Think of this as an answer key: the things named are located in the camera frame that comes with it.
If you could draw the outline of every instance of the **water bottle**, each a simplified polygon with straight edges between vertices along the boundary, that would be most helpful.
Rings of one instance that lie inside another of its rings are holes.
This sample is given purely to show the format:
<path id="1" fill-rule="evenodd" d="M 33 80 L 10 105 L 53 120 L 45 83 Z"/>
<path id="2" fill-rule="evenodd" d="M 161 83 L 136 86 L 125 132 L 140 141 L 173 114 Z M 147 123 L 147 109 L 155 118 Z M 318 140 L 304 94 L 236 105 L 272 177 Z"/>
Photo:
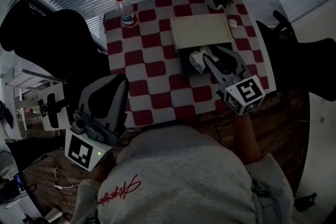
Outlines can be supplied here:
<path id="1" fill-rule="evenodd" d="M 117 0 L 115 5 L 126 27 L 132 28 L 138 24 L 132 3 L 129 0 Z"/>

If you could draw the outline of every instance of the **gray sweatshirt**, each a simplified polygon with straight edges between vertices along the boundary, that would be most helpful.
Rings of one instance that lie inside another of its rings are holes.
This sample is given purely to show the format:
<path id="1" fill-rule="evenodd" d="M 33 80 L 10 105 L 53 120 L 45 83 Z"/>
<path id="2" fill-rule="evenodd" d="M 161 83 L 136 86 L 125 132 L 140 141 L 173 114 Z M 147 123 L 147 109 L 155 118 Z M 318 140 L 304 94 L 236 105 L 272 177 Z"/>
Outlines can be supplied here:
<path id="1" fill-rule="evenodd" d="M 289 223 L 292 206 L 270 154 L 244 166 L 211 137 L 173 126 L 135 138 L 101 185 L 83 180 L 71 223 L 97 215 L 101 223 Z"/>

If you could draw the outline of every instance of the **tissue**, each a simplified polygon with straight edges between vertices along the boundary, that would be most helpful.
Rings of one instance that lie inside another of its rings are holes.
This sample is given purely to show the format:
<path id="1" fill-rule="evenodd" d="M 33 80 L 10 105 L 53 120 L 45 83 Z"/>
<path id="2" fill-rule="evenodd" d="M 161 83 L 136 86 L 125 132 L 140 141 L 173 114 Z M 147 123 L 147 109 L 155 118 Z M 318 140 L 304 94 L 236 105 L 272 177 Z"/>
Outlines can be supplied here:
<path id="1" fill-rule="evenodd" d="M 189 55 L 189 61 L 198 73 L 202 74 L 205 69 L 205 63 L 203 61 L 203 54 L 210 56 L 215 62 L 219 59 L 214 56 L 208 46 L 203 46 L 200 51 L 194 51 Z"/>

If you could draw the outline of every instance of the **white box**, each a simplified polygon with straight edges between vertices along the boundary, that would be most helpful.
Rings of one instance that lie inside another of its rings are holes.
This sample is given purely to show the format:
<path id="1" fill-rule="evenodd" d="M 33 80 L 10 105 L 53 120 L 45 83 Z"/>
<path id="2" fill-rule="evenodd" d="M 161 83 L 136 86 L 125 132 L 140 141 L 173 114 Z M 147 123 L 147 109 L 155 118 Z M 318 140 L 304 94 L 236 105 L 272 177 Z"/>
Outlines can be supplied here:
<path id="1" fill-rule="evenodd" d="M 65 156 L 87 171 L 92 171 L 112 149 L 107 144 L 90 139 L 86 133 L 78 135 L 66 129 Z"/>
<path id="2" fill-rule="evenodd" d="M 175 50 L 232 42 L 224 14 L 171 18 Z"/>

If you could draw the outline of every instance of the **red embroidered text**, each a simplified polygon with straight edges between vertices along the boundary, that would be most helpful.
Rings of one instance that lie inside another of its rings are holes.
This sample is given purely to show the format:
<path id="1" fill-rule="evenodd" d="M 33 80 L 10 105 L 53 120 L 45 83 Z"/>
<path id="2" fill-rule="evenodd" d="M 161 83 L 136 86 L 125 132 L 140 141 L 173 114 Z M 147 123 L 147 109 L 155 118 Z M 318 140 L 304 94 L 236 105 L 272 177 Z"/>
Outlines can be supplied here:
<path id="1" fill-rule="evenodd" d="M 137 176 L 138 175 L 135 175 L 133 177 L 131 183 L 128 186 L 126 186 L 126 181 L 124 181 L 123 187 L 121 188 L 115 187 L 116 188 L 115 192 L 110 194 L 105 193 L 105 196 L 98 201 L 98 205 L 103 205 L 105 202 L 110 202 L 110 200 L 113 200 L 114 198 L 117 197 L 124 200 L 128 193 L 135 191 L 141 185 L 141 181 L 134 182 Z"/>

